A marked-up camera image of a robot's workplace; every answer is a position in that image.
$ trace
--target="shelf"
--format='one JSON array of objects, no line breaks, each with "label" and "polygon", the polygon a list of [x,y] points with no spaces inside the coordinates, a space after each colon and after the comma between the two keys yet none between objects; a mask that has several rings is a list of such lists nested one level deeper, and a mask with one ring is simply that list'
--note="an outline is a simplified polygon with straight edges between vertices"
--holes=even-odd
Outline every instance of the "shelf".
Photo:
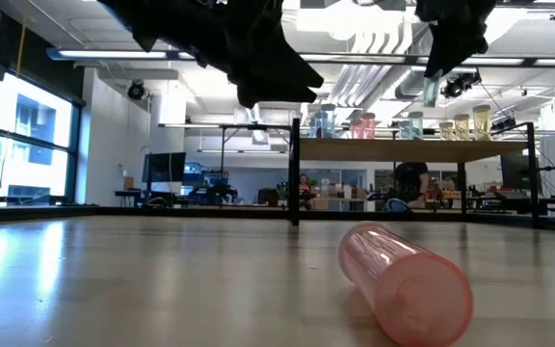
[{"label": "shelf", "polygon": [[467,163],[526,148],[525,141],[301,139],[301,160]]}]

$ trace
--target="black fabric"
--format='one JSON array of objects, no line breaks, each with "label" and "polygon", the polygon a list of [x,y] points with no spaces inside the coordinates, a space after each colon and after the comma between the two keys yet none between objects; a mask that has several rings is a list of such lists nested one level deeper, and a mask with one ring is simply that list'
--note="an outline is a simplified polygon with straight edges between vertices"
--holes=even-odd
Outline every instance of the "black fabric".
[{"label": "black fabric", "polygon": [[398,197],[406,202],[417,200],[421,195],[420,175],[428,172],[425,163],[402,163],[395,169],[398,182]]}]

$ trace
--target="window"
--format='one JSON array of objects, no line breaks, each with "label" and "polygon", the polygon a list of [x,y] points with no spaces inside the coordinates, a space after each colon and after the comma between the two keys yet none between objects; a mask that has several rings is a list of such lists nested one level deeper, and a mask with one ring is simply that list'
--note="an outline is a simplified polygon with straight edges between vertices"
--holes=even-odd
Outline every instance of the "window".
[{"label": "window", "polygon": [[69,146],[72,104],[6,74],[0,82],[0,130]]},{"label": "window", "polygon": [[0,136],[0,197],[65,195],[67,156],[62,150]]},{"label": "window", "polygon": [[71,103],[6,74],[0,82],[0,197],[69,193],[75,111]]}]

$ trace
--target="pink plastic tube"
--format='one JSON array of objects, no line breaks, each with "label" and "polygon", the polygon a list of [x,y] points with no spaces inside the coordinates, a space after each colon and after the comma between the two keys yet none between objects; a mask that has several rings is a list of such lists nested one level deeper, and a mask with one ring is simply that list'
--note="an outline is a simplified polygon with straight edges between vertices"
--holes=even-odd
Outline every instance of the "pink plastic tube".
[{"label": "pink plastic tube", "polygon": [[449,260],[412,245],[377,223],[361,223],[340,241],[342,271],[381,327],[409,347],[446,347],[472,318],[472,290]]}]

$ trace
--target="ceiling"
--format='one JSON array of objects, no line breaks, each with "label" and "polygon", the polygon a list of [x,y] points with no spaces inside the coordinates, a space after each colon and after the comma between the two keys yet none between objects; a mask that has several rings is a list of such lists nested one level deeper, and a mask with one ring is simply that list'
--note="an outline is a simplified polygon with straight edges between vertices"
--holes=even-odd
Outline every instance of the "ceiling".
[{"label": "ceiling", "polygon": [[[301,32],[295,24],[299,0],[284,2],[283,28],[288,42],[297,51],[304,52],[349,52],[354,40],[335,40],[328,32]],[[18,21],[25,17],[27,26],[52,44],[62,48],[99,48],[99,49],[139,49],[132,36],[116,22],[103,7],[96,2],[82,0],[0,0],[0,9]],[[169,49],[159,43],[157,49]],[[494,41],[489,53],[555,55],[555,21],[550,21],[548,12],[530,12],[519,20],[504,36]],[[97,67],[104,64],[97,62]],[[319,91],[328,94],[340,78],[342,65],[315,65],[317,71],[325,77],[326,83]],[[129,84],[131,78],[125,78],[133,70],[174,69],[181,80],[195,96],[194,102],[188,104],[188,113],[193,117],[213,114],[232,114],[238,106],[236,92],[226,88],[223,73],[214,68],[201,68],[194,63],[185,62],[111,62],[102,76],[109,75],[117,83]],[[482,68],[484,86],[501,108],[521,104],[519,115],[532,118],[538,114],[538,106],[548,102],[549,98],[538,95],[555,93],[555,69],[534,68]],[[164,89],[165,81],[147,81],[147,85],[159,93]],[[442,121],[456,114],[468,112],[473,106],[488,103],[488,92],[476,88],[457,100],[445,101],[441,98],[435,109],[423,108],[414,100],[403,103],[404,111],[424,111],[425,118]],[[299,105],[272,103],[272,108],[299,109]],[[399,112],[393,108],[372,107],[377,118],[390,119]]]}]

